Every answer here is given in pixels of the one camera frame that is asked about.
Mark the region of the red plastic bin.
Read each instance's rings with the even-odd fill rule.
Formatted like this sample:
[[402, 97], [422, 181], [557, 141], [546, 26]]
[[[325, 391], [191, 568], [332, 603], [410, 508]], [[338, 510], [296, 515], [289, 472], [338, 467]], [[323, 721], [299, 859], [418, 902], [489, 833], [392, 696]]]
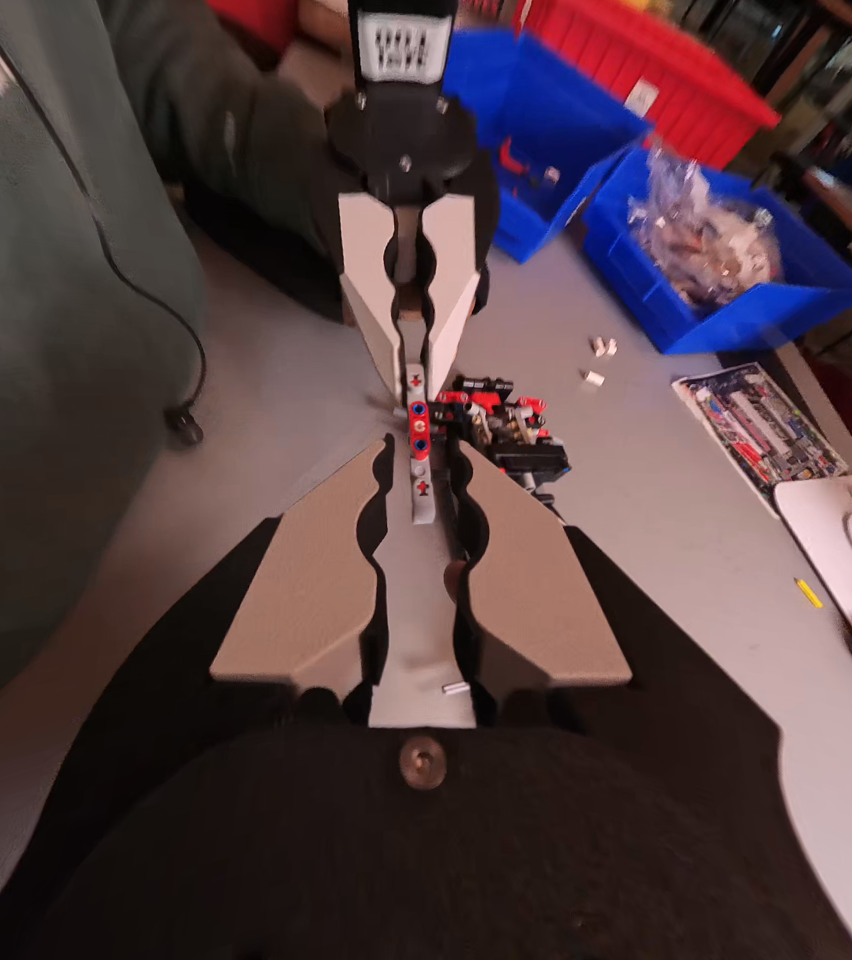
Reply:
[[279, 58], [294, 40], [298, 1], [207, 1], [240, 45], [256, 56]]
[[627, 3], [517, 2], [512, 26], [644, 118], [685, 159], [723, 169], [756, 133], [780, 123], [713, 50]]

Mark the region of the lego car chassis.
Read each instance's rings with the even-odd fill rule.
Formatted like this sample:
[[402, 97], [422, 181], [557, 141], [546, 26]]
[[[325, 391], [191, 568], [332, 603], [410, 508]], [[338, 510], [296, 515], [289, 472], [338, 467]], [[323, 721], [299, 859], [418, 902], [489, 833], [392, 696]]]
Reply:
[[[449, 489], [454, 500], [452, 531], [455, 541], [456, 503], [450, 486], [451, 441], [462, 441], [478, 450], [498, 471], [515, 481], [540, 503], [536, 488], [528, 488], [521, 482], [522, 478], [536, 479], [542, 468], [559, 469], [561, 473], [568, 468], [563, 446], [552, 442], [550, 437], [542, 436], [542, 403], [536, 399], [526, 403], [509, 403], [512, 386], [508, 382], [502, 385], [490, 379], [463, 380], [462, 385], [463, 390], [442, 390], [433, 400], [428, 399], [432, 414], [431, 434], [435, 430], [444, 431], [446, 446], [442, 462], [447, 468]], [[457, 541], [456, 547], [464, 560]], [[477, 696], [471, 686], [470, 690], [478, 723], [490, 725], [492, 716], [504, 704], [496, 706]], [[521, 691], [514, 693], [504, 703], [516, 695], [548, 697], [551, 693], [552, 690]]]

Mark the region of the holographic sticker sheet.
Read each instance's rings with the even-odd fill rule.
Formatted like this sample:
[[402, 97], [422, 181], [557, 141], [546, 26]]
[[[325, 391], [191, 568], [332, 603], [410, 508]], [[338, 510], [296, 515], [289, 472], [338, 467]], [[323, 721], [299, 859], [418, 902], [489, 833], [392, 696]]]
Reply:
[[672, 390], [774, 516], [777, 487], [849, 474], [840, 453], [757, 363], [679, 378]]

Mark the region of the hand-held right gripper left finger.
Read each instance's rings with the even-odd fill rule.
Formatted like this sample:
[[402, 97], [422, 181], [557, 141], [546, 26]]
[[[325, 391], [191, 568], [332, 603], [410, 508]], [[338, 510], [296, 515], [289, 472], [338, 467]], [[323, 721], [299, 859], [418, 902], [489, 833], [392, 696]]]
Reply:
[[388, 653], [386, 498], [395, 442], [373, 441], [279, 520], [209, 672], [214, 680], [371, 690]]

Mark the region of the person in green hoodie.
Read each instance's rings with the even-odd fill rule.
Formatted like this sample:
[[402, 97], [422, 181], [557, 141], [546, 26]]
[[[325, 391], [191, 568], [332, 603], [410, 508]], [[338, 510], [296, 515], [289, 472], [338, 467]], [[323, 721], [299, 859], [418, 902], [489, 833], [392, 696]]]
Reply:
[[0, 689], [194, 384], [202, 278], [96, 2], [0, 2]]

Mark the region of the blue plastic bin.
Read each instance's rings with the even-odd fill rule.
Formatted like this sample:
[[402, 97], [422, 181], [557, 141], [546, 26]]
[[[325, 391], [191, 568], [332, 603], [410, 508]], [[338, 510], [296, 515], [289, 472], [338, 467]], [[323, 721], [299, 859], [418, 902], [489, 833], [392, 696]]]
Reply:
[[691, 306], [643, 250], [628, 223], [631, 201], [648, 197], [648, 151], [634, 148], [600, 186], [583, 219], [583, 249], [661, 354], [773, 350], [852, 307], [852, 267], [766, 187], [704, 169], [721, 199], [768, 210], [783, 278], [731, 304]]
[[475, 114], [500, 186], [495, 245], [526, 263], [652, 126], [528, 33], [455, 30], [443, 90]]

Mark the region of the grey lego beam red link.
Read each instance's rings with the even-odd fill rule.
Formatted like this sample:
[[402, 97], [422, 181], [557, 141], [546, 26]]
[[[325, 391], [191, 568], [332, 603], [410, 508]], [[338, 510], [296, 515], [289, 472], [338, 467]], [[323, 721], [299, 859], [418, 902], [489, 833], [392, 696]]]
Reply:
[[420, 364], [408, 364], [406, 368], [406, 400], [411, 518], [414, 525], [429, 525], [436, 518], [431, 463], [432, 414], [425, 372]]

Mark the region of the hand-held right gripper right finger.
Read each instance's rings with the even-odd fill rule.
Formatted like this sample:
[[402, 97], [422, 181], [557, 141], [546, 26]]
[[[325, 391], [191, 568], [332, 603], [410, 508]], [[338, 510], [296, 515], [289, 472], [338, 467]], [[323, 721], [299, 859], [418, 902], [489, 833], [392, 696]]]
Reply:
[[633, 671], [564, 523], [461, 440], [450, 444], [457, 546], [454, 651], [477, 696], [627, 685]]

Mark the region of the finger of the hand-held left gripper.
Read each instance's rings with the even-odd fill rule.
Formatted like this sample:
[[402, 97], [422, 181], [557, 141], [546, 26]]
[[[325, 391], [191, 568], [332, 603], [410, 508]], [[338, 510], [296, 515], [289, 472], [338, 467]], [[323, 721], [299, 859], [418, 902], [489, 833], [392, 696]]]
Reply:
[[342, 292], [385, 388], [404, 405], [397, 290], [386, 268], [386, 254], [396, 239], [394, 212], [364, 192], [339, 194], [337, 210]]
[[420, 236], [427, 267], [421, 280], [422, 314], [427, 325], [422, 360], [427, 383], [443, 385], [480, 285], [474, 198], [447, 194], [425, 207]]

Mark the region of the clear bags of lego parts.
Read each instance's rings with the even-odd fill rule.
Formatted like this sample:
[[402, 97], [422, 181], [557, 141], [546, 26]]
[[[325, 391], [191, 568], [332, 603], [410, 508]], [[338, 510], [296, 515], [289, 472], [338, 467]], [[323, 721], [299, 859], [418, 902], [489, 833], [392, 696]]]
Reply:
[[715, 310], [754, 287], [783, 282], [773, 213], [716, 192], [702, 167], [660, 143], [648, 152], [648, 195], [630, 198], [635, 241], [692, 308]]

